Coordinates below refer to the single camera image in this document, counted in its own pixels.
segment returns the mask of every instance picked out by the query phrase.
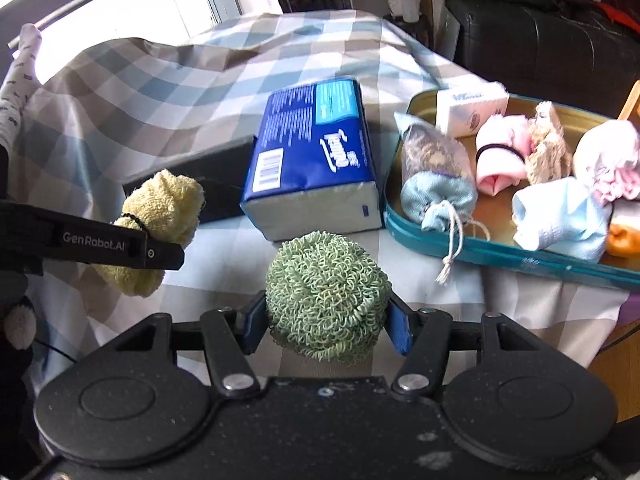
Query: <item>white fluffy object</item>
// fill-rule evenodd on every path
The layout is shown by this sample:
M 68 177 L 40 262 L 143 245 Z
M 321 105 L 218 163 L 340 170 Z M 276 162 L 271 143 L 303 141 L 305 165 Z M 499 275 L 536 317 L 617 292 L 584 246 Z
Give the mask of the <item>white fluffy object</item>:
M 36 316 L 28 306 L 17 305 L 4 318 L 4 336 L 17 350 L 25 350 L 36 337 Z

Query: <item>plaid fabric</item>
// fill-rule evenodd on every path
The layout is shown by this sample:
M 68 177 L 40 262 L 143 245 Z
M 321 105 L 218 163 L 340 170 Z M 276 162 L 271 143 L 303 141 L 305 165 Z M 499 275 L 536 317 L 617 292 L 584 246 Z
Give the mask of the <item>plaid fabric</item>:
M 113 221 L 124 200 L 118 182 L 163 161 L 252 136 L 271 91 L 334 76 L 360 83 L 376 167 L 388 168 L 397 141 L 393 112 L 418 92 L 478 80 L 393 25 L 346 10 L 242 17 L 188 46 L 113 40 L 79 54 L 38 89 L 15 140 L 10 194 L 52 210 Z M 612 330 L 627 293 L 456 263 L 446 286 L 442 263 L 396 243 L 386 230 L 351 237 L 378 261 L 394 290 L 414 308 L 435 306 L 455 319 L 500 310 L 588 364 Z M 158 311 L 174 321 L 211 308 L 240 307 L 264 286 L 277 246 L 247 218 L 201 225 L 186 262 L 168 272 L 150 298 L 128 298 L 83 264 L 46 262 L 29 295 L 46 320 L 40 336 L 82 355 Z M 268 375 L 393 376 L 402 358 L 383 333 L 372 357 L 355 368 L 325 365 L 263 339 L 250 358 Z M 206 379 L 199 354 L 180 364 Z M 448 375 L 473 364 L 456 352 Z M 42 354 L 36 389 L 68 363 Z

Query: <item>yellow towel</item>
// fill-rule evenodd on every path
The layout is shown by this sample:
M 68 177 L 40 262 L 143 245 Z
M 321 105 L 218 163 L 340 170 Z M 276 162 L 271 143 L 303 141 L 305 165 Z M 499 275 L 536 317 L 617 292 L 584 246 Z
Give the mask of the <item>yellow towel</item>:
M 122 204 L 122 213 L 136 216 L 151 237 L 163 242 L 191 243 L 198 227 L 198 215 L 204 205 L 204 190 L 192 178 L 173 176 L 162 170 L 136 189 Z M 120 217 L 114 225 L 142 230 L 135 220 Z M 129 269 L 94 265 L 98 273 L 127 296 L 146 298 L 153 294 L 164 278 L 164 270 Z

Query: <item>green scrubbing ball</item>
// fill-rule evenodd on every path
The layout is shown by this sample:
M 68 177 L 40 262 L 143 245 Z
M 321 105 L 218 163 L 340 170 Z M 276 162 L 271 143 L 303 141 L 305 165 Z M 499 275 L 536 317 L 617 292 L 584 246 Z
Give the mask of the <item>green scrubbing ball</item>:
M 282 244 L 266 285 L 276 343 L 342 364 L 369 354 L 391 294 L 388 277 L 362 247 L 319 231 Z

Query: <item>white drawstring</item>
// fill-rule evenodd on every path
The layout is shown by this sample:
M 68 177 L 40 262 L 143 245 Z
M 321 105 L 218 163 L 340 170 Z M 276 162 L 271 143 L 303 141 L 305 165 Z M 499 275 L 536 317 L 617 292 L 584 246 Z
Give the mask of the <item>white drawstring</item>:
M 436 282 L 444 285 L 451 272 L 451 264 L 453 263 L 453 260 L 455 260 L 462 252 L 462 244 L 465 235 L 463 233 L 463 224 L 462 220 L 460 219 L 460 215 L 448 200 L 443 200 L 442 202 L 437 204 L 431 204 L 427 209 L 425 209 L 424 213 L 427 214 L 429 211 L 432 211 L 439 207 L 445 207 L 447 209 L 447 212 L 449 213 L 449 253 L 447 253 L 447 256 L 442 259 L 443 267 L 438 274 L 438 277 L 436 278 Z M 484 231 L 484 236 L 486 237 L 486 239 L 491 240 L 491 233 L 489 232 L 489 229 L 486 227 L 486 225 L 484 225 L 482 222 L 473 220 L 471 218 L 467 221 L 467 223 L 474 226 L 477 225 L 482 229 L 482 231 Z M 456 252 L 454 252 L 453 241 L 456 235 L 456 227 L 458 228 L 458 248 L 456 249 Z

